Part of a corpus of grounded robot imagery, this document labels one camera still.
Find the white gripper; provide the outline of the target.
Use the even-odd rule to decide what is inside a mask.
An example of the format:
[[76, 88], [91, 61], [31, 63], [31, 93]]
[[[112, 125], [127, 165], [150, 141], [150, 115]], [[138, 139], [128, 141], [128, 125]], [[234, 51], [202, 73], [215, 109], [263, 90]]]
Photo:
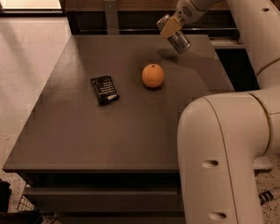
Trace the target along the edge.
[[196, 8], [191, 0], [178, 0], [174, 16], [164, 16], [160, 21], [161, 35], [164, 38], [172, 37], [184, 24], [194, 23], [204, 14], [205, 12]]

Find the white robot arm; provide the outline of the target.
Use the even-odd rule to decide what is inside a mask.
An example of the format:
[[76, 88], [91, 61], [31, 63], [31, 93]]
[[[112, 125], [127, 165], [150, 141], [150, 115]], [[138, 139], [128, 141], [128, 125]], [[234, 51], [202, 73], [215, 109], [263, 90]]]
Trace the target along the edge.
[[[221, 0], [179, 0], [165, 38]], [[263, 224], [255, 158], [280, 152], [280, 11], [270, 0], [224, 0], [259, 82], [204, 96], [183, 111], [177, 155], [187, 224]]]

